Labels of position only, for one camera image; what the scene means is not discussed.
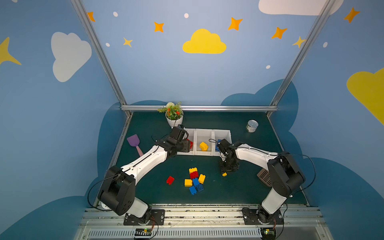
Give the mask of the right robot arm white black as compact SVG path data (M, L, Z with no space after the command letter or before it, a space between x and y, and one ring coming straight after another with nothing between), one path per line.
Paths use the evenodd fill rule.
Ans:
M217 146L222 159L219 163L222 174L237 171L240 161L252 163L269 172L272 189L259 206L259 216L264 217L266 222L306 181L293 155L288 152L266 152L242 142L231 144L225 139L219 141Z

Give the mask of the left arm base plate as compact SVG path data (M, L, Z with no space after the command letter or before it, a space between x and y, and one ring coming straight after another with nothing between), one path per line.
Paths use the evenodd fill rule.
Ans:
M147 210L147 212L141 217L136 217L131 214L126 214L124 218L123 225L124 226L151 226L151 225L159 225L162 226L165 220L165 210L160 209L151 209Z

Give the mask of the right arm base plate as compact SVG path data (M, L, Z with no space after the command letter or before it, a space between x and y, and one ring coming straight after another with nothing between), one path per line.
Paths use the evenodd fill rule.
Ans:
M280 210L274 214L269 214L262 208L242 208L242 214L245 225L282 225L284 223L283 214Z

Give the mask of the yellow lego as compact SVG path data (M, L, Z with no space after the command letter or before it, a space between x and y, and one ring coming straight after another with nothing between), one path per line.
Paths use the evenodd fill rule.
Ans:
M205 142L201 142L200 149L201 151L206 152L209 149L209 145L207 145Z

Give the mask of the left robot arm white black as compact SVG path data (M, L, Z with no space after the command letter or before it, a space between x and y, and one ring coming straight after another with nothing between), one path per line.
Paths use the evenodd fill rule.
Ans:
M179 152L190 151L188 132L183 125L172 128L171 133L155 142L155 145L135 161L122 167L108 169L98 193L98 200L118 216L133 215L149 218L150 206L136 198L137 183L153 168Z

